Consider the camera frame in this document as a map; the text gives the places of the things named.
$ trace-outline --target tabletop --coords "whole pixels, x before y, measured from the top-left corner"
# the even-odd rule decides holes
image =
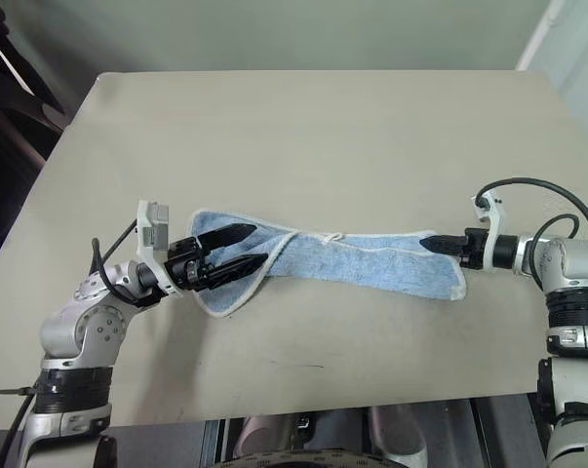
[[[537,176],[588,205],[588,139],[547,79],[514,71],[223,71],[99,76],[0,252],[0,388],[39,372],[38,329],[139,199],[324,232],[461,234],[485,183]],[[568,209],[498,190],[508,233]],[[566,232],[567,226],[561,226]],[[588,237],[588,231],[580,231]],[[131,236],[111,261],[136,258]],[[462,301],[267,280],[225,319],[192,296],[137,316],[112,424],[534,391],[546,307],[530,278],[467,271]],[[0,397],[0,428],[19,397]]]

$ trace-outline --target white bracket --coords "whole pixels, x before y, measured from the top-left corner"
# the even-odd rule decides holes
[[[506,218],[506,211],[502,207],[502,201],[499,196],[497,196],[497,192],[495,189],[491,189],[488,192],[485,192],[482,195],[482,198],[489,202],[488,208],[480,208],[476,205],[476,197],[471,197],[471,202],[473,203],[473,207],[476,210],[476,215],[480,221],[485,221],[486,219],[490,222],[489,227],[489,236],[487,237],[487,242],[485,243],[485,255],[482,261],[482,267],[485,271],[493,271],[494,268],[492,266],[492,254],[495,249],[495,244],[497,243],[497,238],[500,234],[503,233],[505,218]]]
[[[137,205],[137,256],[152,270],[161,291],[182,295],[168,276],[168,206],[140,200]]]

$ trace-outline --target wall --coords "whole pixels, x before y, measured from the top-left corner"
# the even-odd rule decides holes
[[[588,134],[588,0],[566,1],[529,63],[543,70]]]
[[[512,69],[547,0],[0,0],[72,114],[102,71]]]

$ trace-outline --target blue towel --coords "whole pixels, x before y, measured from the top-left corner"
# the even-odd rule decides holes
[[[257,229],[239,244],[213,251],[208,261],[218,265],[241,254],[269,257],[251,276],[216,290],[196,292],[200,305],[213,316],[224,317],[242,306],[265,276],[342,281],[434,299],[459,300],[466,293],[458,262],[419,245],[419,240],[433,235],[433,231],[387,235],[317,233],[243,214],[199,211],[193,216],[190,235],[234,222],[254,224]]]

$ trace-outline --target folded towel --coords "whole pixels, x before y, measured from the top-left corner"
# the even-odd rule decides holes
[[[254,274],[221,286],[196,292],[200,305],[216,317],[229,315],[256,291],[265,276],[294,276],[342,281],[359,286],[434,299],[462,299],[466,284],[458,262],[431,253],[419,240],[435,234],[341,234],[308,232],[279,226],[244,214],[199,211],[193,216],[191,236],[226,224],[254,224],[256,231],[244,241],[213,251],[209,262],[218,265],[241,254],[269,254]]]

